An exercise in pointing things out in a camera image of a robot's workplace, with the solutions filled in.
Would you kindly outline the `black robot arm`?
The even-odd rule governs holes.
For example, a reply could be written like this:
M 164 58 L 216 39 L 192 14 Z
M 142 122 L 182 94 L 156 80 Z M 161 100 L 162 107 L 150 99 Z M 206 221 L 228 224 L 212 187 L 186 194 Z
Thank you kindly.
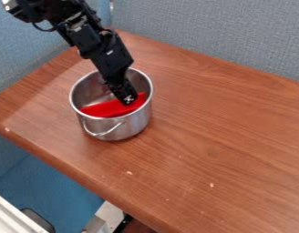
M 104 84 L 120 103 L 130 105 L 138 95 L 126 78 L 132 56 L 114 30 L 85 0 L 0 0 L 5 11 L 42 32 L 57 31 L 69 46 L 97 67 Z

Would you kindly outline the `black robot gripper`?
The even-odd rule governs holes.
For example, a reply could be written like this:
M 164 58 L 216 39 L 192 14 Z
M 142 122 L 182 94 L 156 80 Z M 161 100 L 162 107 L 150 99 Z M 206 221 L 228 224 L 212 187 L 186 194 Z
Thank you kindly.
M 105 85 L 120 103 L 129 105 L 138 97 L 126 78 L 133 59 L 118 34 L 113 30 L 105 30 L 101 34 L 93 30 L 81 30 L 77 48 L 79 55 L 91 61 L 101 72 Z

